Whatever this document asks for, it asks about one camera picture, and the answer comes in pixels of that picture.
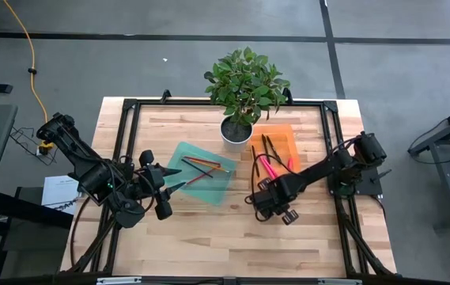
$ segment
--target wooden table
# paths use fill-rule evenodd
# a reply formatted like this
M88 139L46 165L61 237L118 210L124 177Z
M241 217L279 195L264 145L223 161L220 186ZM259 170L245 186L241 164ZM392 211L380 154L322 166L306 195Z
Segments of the wooden table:
M112 157L123 99L105 97L100 110L92 147L104 158ZM354 137L363 130L358 102L337 102L344 139ZM170 200L173 216L158 221L150 211L137 226L121 230L114 275L344 277L335 205L327 194L326 180L309 185L291 203L300 215L294 224L285 226L278 216L265 223L256 221L252 206L244 203L244 197L251 193L251 152L230 154L224 150L219 133L222 112L217 106L142 106L134 147L136 164L140 153L151 149L155 161L167 165L177 144L185 141L237 161L237 168L220 207L176 192ZM292 125L302 169L325 157L317 108L281 108L268 122L265 117L258 124ZM122 154L126 152L128 133L129 127ZM357 196L356 200L364 239L384 265L395 272L381 208L368 196ZM94 203L84 209L76 231L77 258L96 236L100 212ZM358 268L354 242L350 247ZM67 246L62 270L69 266Z

